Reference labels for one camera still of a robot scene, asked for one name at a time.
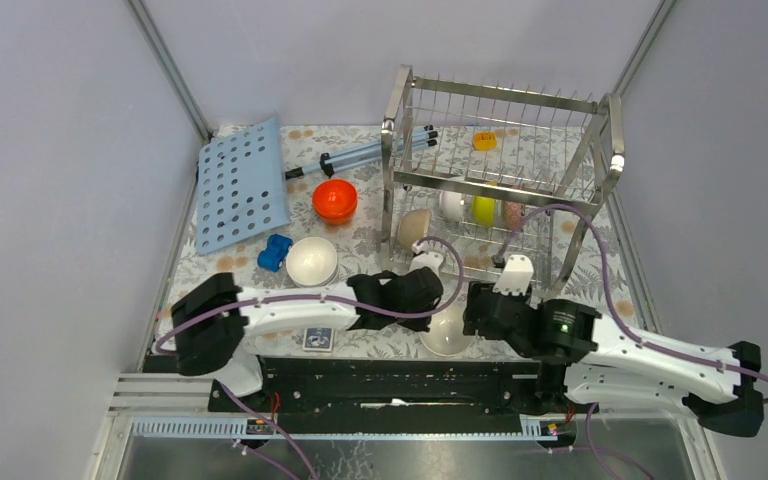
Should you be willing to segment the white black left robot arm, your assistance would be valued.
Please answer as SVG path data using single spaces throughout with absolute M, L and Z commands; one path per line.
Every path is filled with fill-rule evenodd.
M 258 357 L 243 346 L 245 338 L 314 327 L 381 330 L 396 323 L 425 331 L 442 308 L 443 293 L 430 267 L 273 292 L 244 289 L 232 274 L 216 274 L 172 307 L 173 328 L 155 348 L 165 352 L 172 342 L 179 374 L 211 376 L 242 408 L 256 411 L 269 401 L 271 387 Z

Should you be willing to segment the white ribbed bowl front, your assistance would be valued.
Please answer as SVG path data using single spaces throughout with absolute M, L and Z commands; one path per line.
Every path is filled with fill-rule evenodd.
M 307 237 L 295 242 L 285 257 L 287 274 L 298 287 L 330 283 L 337 275 L 338 266 L 336 247 L 321 237 Z

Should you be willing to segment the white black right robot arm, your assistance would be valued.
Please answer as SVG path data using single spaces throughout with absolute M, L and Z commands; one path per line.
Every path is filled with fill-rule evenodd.
M 529 292 L 508 295 L 490 282 L 473 282 L 464 332 L 506 343 L 538 364 L 524 388 L 529 414 L 603 407 L 661 409 L 695 418 L 723 435 L 752 438 L 764 421 L 755 387 L 760 348 L 746 341 L 706 347 L 626 327 L 566 299 L 536 306 Z

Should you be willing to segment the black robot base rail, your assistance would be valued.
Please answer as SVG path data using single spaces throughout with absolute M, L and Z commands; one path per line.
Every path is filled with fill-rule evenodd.
M 561 367 L 535 362 L 264 357 L 262 391 L 242 397 L 293 436 L 514 434 L 520 417 L 569 422 Z

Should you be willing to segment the orange plastic bowl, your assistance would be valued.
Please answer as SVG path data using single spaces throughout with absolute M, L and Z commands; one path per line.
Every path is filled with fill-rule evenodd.
M 332 178 L 316 187 L 312 194 L 312 205 L 327 224 L 345 224 L 357 209 L 357 190 L 344 179 Z

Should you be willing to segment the stainless steel dish rack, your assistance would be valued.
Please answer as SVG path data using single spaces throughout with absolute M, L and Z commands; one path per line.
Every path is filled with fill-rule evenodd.
M 412 132 L 432 125 L 438 144 L 412 150 Z M 480 131 L 527 127 L 574 127 L 581 138 L 562 176 L 546 186 L 522 186 L 502 160 L 481 163 L 472 145 Z M 475 222 L 471 205 L 474 196 L 496 200 L 495 223 L 508 241 L 515 241 L 532 220 L 545 221 L 555 212 L 568 212 L 577 219 L 567 253 L 554 281 L 535 289 L 545 297 L 559 295 L 571 277 L 588 221 L 594 220 L 613 193 L 625 167 L 622 103 L 619 95 L 581 98 L 560 92 L 532 91 L 512 86 L 459 82 L 416 74 L 408 65 L 398 69 L 388 99 L 380 140 L 385 189 L 379 256 L 386 267 L 408 263 L 408 254 L 396 241 L 401 214 L 394 211 L 399 192 L 415 187 L 436 192 L 459 192 L 465 196 L 464 218 Z M 503 219 L 503 203 L 525 205 L 521 231 L 511 231 Z

